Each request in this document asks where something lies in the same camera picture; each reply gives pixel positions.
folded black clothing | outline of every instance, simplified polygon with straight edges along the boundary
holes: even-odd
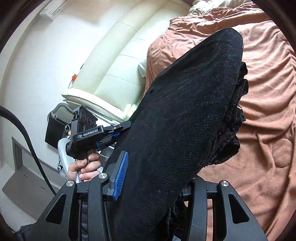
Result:
[[[151,84],[104,167],[128,152],[121,196],[108,203],[114,241],[168,240],[178,194],[203,167],[238,152],[238,102],[248,91],[242,52],[241,35],[220,30]]]

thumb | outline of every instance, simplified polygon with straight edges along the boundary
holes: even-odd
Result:
[[[76,180],[77,171],[87,165],[87,160],[77,160],[69,165],[68,180]]]

bed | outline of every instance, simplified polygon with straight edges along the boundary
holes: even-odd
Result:
[[[231,7],[226,1],[214,2],[195,1],[189,15],[172,19],[149,47],[145,91],[158,73],[217,30],[234,28],[243,36],[249,93],[239,102],[247,119],[237,134],[241,148],[227,162],[198,175],[211,182],[228,180],[274,241],[296,209],[295,52],[253,2],[235,1],[238,5]]]

metal screw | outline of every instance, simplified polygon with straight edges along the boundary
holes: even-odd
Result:
[[[105,179],[106,177],[107,177],[107,174],[104,172],[99,174],[99,178],[101,178],[101,179]]]
[[[225,181],[225,180],[222,180],[220,183],[224,187],[227,187],[229,185],[229,183],[227,181]]]
[[[74,185],[74,181],[72,181],[72,180],[67,181],[67,182],[66,182],[66,185],[67,185],[68,187],[72,187],[72,186]]]

human hand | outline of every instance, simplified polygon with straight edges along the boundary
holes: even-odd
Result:
[[[68,180],[76,180],[77,172],[81,169],[79,178],[84,181],[90,181],[95,176],[99,175],[100,172],[97,170],[101,163],[98,161],[100,154],[92,153],[89,155],[90,163],[87,164],[87,160],[77,160],[69,165],[68,169]]]

